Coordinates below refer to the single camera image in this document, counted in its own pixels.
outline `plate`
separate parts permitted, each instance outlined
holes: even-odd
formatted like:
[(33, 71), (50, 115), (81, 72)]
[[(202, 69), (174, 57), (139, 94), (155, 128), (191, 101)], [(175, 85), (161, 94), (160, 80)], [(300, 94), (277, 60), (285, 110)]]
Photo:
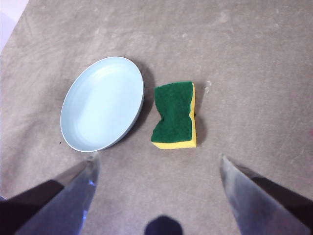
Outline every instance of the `plate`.
[(132, 61), (97, 61), (78, 76), (64, 99), (60, 126), (65, 141), (81, 152), (110, 147), (135, 123), (143, 97), (142, 76)]

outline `white wall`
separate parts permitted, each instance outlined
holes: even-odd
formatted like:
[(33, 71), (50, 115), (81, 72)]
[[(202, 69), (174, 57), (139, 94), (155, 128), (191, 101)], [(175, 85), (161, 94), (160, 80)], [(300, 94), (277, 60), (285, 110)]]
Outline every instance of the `white wall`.
[(28, 0), (0, 0), (0, 44), (1, 51), (19, 21)]

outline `gray carpet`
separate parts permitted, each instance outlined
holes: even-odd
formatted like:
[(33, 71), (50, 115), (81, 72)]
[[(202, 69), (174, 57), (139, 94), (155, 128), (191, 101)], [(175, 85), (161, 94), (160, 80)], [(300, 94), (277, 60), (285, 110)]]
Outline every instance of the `gray carpet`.
[[(238, 235), (219, 175), (223, 152), (313, 199), (313, 2), (31, 0), (1, 55), (1, 194), (11, 197), (87, 156), (62, 138), (75, 78), (108, 56), (133, 60), (142, 113), (100, 151), (83, 235), (143, 234), (161, 214), (184, 235)], [(196, 85), (196, 149), (150, 143), (153, 87)]]

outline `oval plate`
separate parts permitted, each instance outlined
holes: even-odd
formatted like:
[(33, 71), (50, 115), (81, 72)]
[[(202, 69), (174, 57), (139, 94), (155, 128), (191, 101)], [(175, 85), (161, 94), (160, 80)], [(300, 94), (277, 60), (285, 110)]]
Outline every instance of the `oval plate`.
[(64, 99), (60, 126), (65, 141), (81, 152), (110, 147), (135, 123), (143, 97), (142, 76), (132, 61), (99, 60), (78, 76)]

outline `green scouring pad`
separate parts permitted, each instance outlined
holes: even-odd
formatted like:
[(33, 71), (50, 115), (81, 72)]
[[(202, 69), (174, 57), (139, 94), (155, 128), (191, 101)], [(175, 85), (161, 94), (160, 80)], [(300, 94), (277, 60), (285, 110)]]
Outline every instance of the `green scouring pad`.
[(161, 149), (196, 147), (195, 85), (176, 82), (156, 87), (155, 101), (161, 120), (151, 142)]

